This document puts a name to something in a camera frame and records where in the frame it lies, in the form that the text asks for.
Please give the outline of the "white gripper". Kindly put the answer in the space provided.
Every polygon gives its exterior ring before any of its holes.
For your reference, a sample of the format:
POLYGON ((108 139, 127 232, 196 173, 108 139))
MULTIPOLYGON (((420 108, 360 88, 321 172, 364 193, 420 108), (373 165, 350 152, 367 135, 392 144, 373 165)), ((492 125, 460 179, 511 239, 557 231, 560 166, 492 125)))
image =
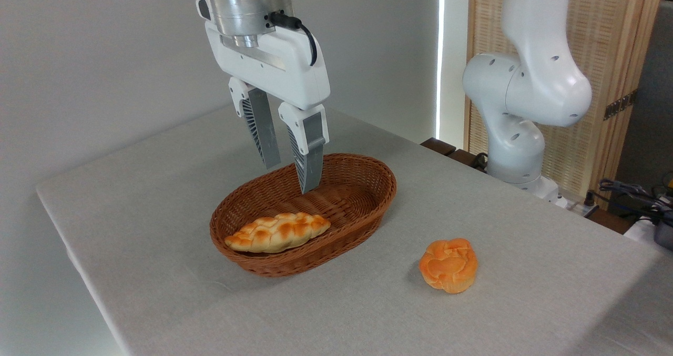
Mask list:
POLYGON ((281 162, 269 93, 284 100, 279 115, 288 128, 301 193, 316 189, 323 147, 330 141, 321 105, 330 95, 330 83, 317 39, 304 25, 296 28, 298 19, 282 10, 243 16, 251 34, 225 35, 217 27, 211 0, 197 0, 196 6, 219 68, 232 76, 228 86, 236 113, 245 120, 264 166, 271 169, 281 162))

